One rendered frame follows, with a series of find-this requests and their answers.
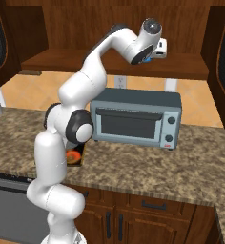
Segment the wooden drawer front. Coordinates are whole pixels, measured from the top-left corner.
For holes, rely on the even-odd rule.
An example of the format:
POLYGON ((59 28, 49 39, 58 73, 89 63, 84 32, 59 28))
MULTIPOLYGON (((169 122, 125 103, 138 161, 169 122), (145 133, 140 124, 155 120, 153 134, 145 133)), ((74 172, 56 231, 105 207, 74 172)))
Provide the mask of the wooden drawer front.
POLYGON ((75 186, 70 184, 68 184, 68 187, 76 189, 82 194, 85 191, 89 191, 88 197, 85 198, 87 204, 108 207, 129 207, 129 196, 126 193, 118 193, 83 186, 75 186))
POLYGON ((172 201, 167 199, 160 199, 154 197, 148 197, 143 195, 129 195, 129 206, 132 207, 134 210, 139 210, 148 213, 159 213, 165 214, 169 216, 178 217, 180 219, 187 219, 189 220, 194 212, 194 205, 179 201, 172 201), (151 208, 144 208, 141 206, 141 201, 145 200, 148 204, 155 204, 155 205, 162 205, 166 203, 167 209, 166 211, 151 209, 151 208))

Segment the grey toaster oven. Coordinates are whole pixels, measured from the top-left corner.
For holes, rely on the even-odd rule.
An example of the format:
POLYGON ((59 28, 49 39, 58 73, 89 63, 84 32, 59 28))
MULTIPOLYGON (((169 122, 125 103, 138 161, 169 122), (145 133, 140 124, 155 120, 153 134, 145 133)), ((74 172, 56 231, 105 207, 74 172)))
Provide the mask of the grey toaster oven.
POLYGON ((182 114, 181 97, 177 92, 106 88, 101 94, 94 98, 90 104, 90 109, 92 122, 94 124, 94 132, 92 136, 94 141, 135 144, 168 150, 176 148, 182 114), (161 120, 159 139, 153 141, 134 138, 133 140, 119 141, 99 135, 97 132, 99 126, 95 115, 95 110, 97 108, 162 113, 163 118, 161 120), (175 118, 174 124, 168 123, 169 117, 175 118), (171 135, 173 141, 167 142, 165 140, 166 135, 171 135))

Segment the wooden wall cabinet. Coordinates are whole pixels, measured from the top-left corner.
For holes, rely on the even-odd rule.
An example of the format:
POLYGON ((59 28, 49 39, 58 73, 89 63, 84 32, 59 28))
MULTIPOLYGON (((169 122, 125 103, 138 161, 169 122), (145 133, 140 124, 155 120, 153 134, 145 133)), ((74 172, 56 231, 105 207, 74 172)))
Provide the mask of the wooden wall cabinet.
POLYGON ((132 66, 116 51, 102 61, 108 74, 205 80, 208 36, 225 18, 225 0, 1 0, 25 70, 72 71, 117 23, 138 32, 142 22, 161 23, 165 59, 132 66))

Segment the grey dishwasher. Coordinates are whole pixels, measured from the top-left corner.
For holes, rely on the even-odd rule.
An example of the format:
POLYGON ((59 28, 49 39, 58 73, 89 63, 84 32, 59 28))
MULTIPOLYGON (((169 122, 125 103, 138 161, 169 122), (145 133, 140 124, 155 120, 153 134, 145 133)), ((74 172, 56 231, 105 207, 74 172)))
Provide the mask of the grey dishwasher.
POLYGON ((32 178, 0 173, 0 238, 20 244, 41 244, 49 234, 48 212, 26 196, 32 178))

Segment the toaster oven glass door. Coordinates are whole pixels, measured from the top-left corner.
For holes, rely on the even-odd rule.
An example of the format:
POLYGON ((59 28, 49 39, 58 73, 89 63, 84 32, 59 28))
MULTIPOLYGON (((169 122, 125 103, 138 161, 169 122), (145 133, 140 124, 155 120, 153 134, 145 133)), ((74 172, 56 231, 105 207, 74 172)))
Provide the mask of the toaster oven glass door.
POLYGON ((141 140, 157 141, 160 136, 161 120, 145 120, 137 118, 96 115, 98 134, 119 141, 141 140))

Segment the wooden base cupboard door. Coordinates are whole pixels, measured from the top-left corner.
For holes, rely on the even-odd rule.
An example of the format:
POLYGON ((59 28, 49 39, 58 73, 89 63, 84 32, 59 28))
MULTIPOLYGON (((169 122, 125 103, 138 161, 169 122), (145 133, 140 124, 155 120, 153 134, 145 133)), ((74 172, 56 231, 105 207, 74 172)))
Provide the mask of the wooden base cupboard door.
POLYGON ((190 222, 159 214, 117 209, 116 244, 185 244, 190 222), (118 241, 118 217, 123 214, 123 238, 118 241))
POLYGON ((74 220, 78 231, 88 244, 114 244, 113 207, 87 204, 83 213, 74 220), (106 233, 106 212, 111 212, 111 238, 106 233))

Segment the orange round object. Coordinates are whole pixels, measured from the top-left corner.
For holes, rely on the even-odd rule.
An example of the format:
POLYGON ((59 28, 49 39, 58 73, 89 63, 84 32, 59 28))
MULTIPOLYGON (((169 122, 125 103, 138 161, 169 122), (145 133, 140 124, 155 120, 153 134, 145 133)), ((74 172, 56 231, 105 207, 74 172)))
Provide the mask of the orange round object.
POLYGON ((81 154, 78 151, 67 151, 67 162, 69 164, 75 164, 81 159, 81 154))

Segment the dark wooden tray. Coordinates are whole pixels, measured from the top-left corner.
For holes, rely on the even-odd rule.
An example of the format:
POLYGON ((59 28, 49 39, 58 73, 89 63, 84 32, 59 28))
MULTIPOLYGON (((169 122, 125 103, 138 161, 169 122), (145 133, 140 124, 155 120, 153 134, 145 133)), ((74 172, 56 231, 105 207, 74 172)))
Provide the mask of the dark wooden tray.
POLYGON ((77 162, 77 163, 75 163, 75 164, 69 164, 68 162, 67 162, 67 166, 68 167, 80 167, 82 164, 83 164, 83 159, 84 159, 84 152, 85 152, 85 144, 80 144, 80 145, 78 145, 78 146, 76 146, 75 148, 68 148, 68 149, 66 149, 66 155, 67 155, 67 151, 71 151, 71 150, 75 150, 75 151, 78 151, 78 152, 80 152, 80 154, 81 154, 81 159, 77 162))

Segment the white wall outlet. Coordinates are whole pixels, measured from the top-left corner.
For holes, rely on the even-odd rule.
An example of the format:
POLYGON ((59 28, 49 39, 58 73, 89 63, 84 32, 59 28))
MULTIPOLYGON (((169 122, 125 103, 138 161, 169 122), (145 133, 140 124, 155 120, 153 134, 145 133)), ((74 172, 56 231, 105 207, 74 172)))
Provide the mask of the white wall outlet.
POLYGON ((166 78, 164 84, 165 92, 176 92, 177 90, 177 79, 166 78))
POLYGON ((126 89, 127 88, 127 77, 123 75, 116 75, 114 77, 114 86, 117 89, 126 89))

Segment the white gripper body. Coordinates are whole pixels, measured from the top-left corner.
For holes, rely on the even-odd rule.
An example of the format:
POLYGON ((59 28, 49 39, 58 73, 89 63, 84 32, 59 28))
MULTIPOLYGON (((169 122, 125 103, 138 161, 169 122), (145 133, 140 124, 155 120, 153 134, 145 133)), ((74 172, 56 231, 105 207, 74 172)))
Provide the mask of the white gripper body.
POLYGON ((151 55, 151 58, 160 58, 160 59, 163 59, 163 58, 166 58, 167 56, 167 53, 166 52, 163 52, 163 51, 153 51, 152 55, 151 55))

